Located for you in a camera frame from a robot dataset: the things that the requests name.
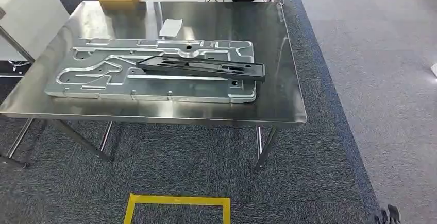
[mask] white object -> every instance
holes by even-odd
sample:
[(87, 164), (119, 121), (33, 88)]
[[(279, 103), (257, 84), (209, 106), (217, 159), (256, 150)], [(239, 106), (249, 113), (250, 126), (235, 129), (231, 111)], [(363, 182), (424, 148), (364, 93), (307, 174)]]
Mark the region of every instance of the white object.
[(159, 31), (159, 36), (176, 37), (182, 26), (182, 19), (173, 20), (167, 19), (162, 25), (161, 31)]
[(437, 63), (431, 66), (431, 70), (434, 73), (434, 75), (437, 77)]
[[(69, 18), (60, 0), (0, 0), (0, 8), (6, 13), (0, 26), (34, 59), (44, 52)], [(1, 38), (0, 60), (26, 61), (5, 43)]]

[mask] white paper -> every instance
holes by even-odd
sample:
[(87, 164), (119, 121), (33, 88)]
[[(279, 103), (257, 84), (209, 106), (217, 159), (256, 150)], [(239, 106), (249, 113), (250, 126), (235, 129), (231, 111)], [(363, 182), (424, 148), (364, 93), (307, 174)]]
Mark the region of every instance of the white paper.
[(162, 25), (161, 31), (159, 31), (159, 36), (176, 37), (182, 26), (182, 19), (173, 20), (167, 19)]

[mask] gray carpet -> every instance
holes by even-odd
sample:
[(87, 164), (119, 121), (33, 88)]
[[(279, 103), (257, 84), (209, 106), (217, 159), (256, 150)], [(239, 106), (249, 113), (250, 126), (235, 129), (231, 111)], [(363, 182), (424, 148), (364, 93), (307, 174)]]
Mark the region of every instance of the gray carpet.
[(378, 200), (437, 223), (437, 0), (302, 1)]
[[(104, 163), (38, 120), (16, 155), (31, 167), (0, 167), (1, 222), (121, 223), (134, 192), (228, 197), (232, 223), (362, 223), (376, 201), (302, 9), (300, 0), (286, 0), (309, 120), (281, 131), (261, 173), (253, 172), (253, 127), (116, 123), (105, 151), (113, 161)], [(0, 86), (3, 99), (13, 83)], [(0, 118), (2, 154), (23, 123)], [(106, 125), (70, 124), (95, 144)], [(138, 204), (133, 223), (221, 223), (221, 214), (212, 206)]]

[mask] white cabinet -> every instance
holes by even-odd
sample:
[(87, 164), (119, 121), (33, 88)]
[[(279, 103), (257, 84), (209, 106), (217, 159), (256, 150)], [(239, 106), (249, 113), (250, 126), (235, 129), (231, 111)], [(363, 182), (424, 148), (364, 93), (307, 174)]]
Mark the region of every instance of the white cabinet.
[[(69, 18), (60, 0), (0, 0), (0, 27), (37, 59)], [(0, 60), (25, 61), (0, 39)]]

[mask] table top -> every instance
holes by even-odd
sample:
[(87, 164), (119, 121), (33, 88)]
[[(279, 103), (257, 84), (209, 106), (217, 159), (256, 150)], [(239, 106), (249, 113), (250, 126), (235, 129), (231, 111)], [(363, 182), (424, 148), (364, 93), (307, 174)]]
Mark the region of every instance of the table top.
[[(166, 19), (183, 19), (177, 37), (159, 37)], [(78, 38), (245, 40), (266, 69), (248, 104), (53, 97), (49, 78)], [(0, 106), (7, 117), (113, 120), (136, 123), (285, 126), (307, 120), (293, 53), (279, 3), (142, 2), (104, 9), (84, 1)]]

